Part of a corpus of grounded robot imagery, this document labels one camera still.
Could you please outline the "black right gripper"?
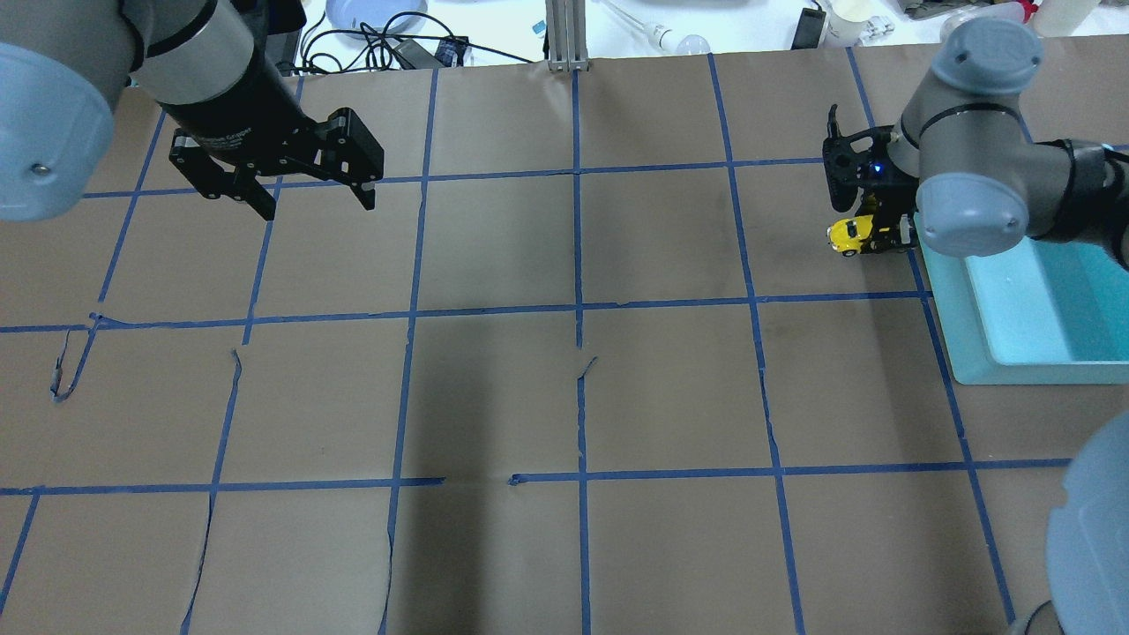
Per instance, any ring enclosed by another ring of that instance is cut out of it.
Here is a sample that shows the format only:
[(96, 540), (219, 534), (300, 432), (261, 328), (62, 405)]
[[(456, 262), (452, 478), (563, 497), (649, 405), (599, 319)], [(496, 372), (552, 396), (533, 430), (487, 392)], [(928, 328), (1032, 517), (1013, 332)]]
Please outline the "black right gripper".
[(914, 195), (918, 180), (895, 166), (890, 148), (895, 128), (872, 127), (844, 136), (838, 105), (828, 113), (828, 136), (822, 143), (824, 176), (832, 209), (850, 212), (863, 198), (874, 195), (879, 214), (872, 216), (870, 254), (905, 253), (918, 246), (914, 226)]

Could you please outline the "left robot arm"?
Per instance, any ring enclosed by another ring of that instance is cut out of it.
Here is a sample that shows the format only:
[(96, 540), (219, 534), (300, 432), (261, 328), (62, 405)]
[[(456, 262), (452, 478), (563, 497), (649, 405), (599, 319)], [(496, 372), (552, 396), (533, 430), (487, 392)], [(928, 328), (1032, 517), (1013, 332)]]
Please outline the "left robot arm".
[(374, 209), (380, 143), (353, 108), (307, 116), (266, 54), (306, 21), (299, 1), (5, 1), (3, 220), (53, 220), (80, 201), (133, 85), (178, 125), (168, 157), (198, 194), (269, 221), (262, 179), (305, 174)]

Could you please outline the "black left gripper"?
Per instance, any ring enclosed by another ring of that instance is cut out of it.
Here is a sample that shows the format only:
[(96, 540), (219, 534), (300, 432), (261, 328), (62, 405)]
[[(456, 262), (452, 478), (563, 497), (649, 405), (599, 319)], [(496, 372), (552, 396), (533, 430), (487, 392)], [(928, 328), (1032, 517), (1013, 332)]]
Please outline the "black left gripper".
[(245, 75), (221, 95), (170, 104), (176, 122), (169, 160), (198, 194), (231, 198), (272, 221), (277, 201), (260, 176), (286, 176), (316, 160), (324, 180), (349, 186), (367, 212), (384, 179), (385, 150), (353, 108), (316, 124), (279, 75)]

